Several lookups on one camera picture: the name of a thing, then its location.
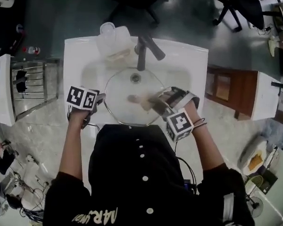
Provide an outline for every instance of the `white sink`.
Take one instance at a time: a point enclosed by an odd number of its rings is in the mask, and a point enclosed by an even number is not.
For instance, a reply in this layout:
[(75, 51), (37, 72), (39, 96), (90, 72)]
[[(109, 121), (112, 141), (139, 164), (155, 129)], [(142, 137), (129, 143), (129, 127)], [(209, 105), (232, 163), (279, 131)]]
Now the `white sink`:
[[(64, 51), (64, 95), (70, 86), (84, 86), (89, 89), (105, 91), (108, 80), (120, 70), (136, 67), (138, 56), (133, 52), (125, 60), (110, 63), (101, 59), (98, 52), (96, 37), (84, 37), (65, 40)], [(131, 37), (134, 44), (137, 37)], [(146, 69), (150, 70), (162, 82), (164, 87), (176, 86), (189, 90), (200, 97), (198, 112), (201, 114), (204, 100), (204, 90), (207, 74), (208, 50), (196, 46), (154, 39), (156, 44), (166, 54), (157, 61), (152, 52), (147, 49)], [(91, 123), (103, 125), (114, 124), (117, 121), (104, 105), (98, 107), (98, 112), (91, 117)]]

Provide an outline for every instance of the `bracelet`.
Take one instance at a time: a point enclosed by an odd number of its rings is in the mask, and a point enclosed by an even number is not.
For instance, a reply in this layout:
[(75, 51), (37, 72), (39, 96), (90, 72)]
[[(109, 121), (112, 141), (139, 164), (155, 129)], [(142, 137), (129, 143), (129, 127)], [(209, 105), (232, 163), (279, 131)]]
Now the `bracelet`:
[(205, 120), (205, 118), (201, 118), (201, 119), (199, 119), (198, 121), (195, 121), (193, 124), (195, 125), (197, 122), (199, 122), (199, 121), (204, 121)]
[(204, 126), (204, 125), (206, 125), (206, 124), (207, 124), (207, 123), (204, 122), (204, 123), (202, 123), (202, 124), (200, 124), (200, 125), (198, 125), (198, 126), (195, 126), (195, 127), (193, 128), (193, 130), (195, 130), (195, 129), (198, 128), (198, 127)]

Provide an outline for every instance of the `faucet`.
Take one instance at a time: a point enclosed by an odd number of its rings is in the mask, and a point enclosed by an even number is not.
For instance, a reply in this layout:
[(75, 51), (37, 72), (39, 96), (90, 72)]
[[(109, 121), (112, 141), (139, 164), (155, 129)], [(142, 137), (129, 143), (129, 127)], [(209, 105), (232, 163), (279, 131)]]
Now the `faucet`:
[(158, 61), (166, 57), (166, 54), (157, 46), (157, 44), (153, 41), (150, 35), (141, 35), (138, 37), (137, 45), (134, 48), (135, 53), (138, 55), (138, 71), (145, 70), (147, 47), (152, 51), (153, 55)]

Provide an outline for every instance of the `wooden cabinet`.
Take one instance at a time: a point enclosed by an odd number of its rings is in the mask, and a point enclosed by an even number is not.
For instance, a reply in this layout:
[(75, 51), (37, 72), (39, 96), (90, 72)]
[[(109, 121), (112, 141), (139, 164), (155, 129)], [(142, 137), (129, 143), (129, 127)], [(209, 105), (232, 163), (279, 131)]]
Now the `wooden cabinet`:
[(258, 71), (209, 66), (205, 96), (234, 109), (237, 119), (249, 119), (254, 108), (257, 79)]

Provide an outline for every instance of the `metal rack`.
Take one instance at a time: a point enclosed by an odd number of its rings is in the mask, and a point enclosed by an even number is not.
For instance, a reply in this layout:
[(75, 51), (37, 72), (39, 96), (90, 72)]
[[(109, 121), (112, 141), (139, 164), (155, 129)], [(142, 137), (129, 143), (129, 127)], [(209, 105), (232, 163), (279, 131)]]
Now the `metal rack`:
[[(51, 99), (48, 99), (48, 91), (47, 91), (46, 68), (48, 64), (55, 65), (57, 72), (56, 94)], [(59, 67), (59, 60), (57, 59), (33, 60), (29, 62), (11, 61), (10, 91), (11, 91), (11, 99), (12, 99), (15, 121), (22, 119), (23, 117), (29, 115), (30, 113), (58, 99), (58, 85), (59, 85), (58, 67)], [(15, 80), (15, 76), (18, 71), (26, 71), (27, 73), (25, 74), (25, 77)], [(15, 86), (21, 82), (25, 82), (25, 87), (27, 88), (28, 91), (17, 92)], [(17, 115), (15, 110), (15, 101), (19, 101), (19, 100), (37, 100), (42, 102)]]

